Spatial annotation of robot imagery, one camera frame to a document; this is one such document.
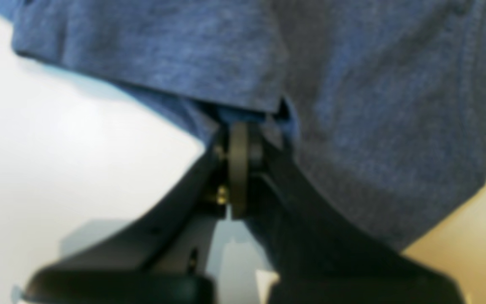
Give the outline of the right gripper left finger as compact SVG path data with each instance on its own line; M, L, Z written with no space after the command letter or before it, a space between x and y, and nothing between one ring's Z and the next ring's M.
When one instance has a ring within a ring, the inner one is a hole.
M123 230L39 269L27 304L214 304L206 274L217 223L226 215L227 133L212 143L151 210Z

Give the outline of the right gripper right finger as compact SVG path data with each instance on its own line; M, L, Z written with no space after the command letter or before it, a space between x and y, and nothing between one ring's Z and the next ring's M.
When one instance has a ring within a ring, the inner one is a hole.
M449 277L404 258L349 223L258 127L229 130L232 214L278 273L269 304L462 304Z

